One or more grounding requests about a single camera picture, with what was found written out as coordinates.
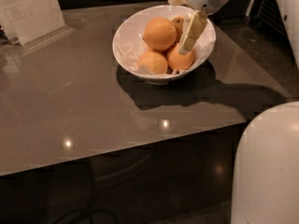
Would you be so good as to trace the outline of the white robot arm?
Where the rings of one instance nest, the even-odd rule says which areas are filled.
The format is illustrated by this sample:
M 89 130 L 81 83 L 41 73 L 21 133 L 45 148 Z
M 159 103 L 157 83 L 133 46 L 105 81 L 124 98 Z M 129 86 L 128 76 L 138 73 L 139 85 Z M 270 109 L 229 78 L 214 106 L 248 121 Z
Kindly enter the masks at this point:
M 193 9 L 178 52 L 187 54 L 207 17 L 228 0 L 168 0 Z M 267 109 L 245 129 L 235 155 L 231 224 L 299 224 L 299 102 Z

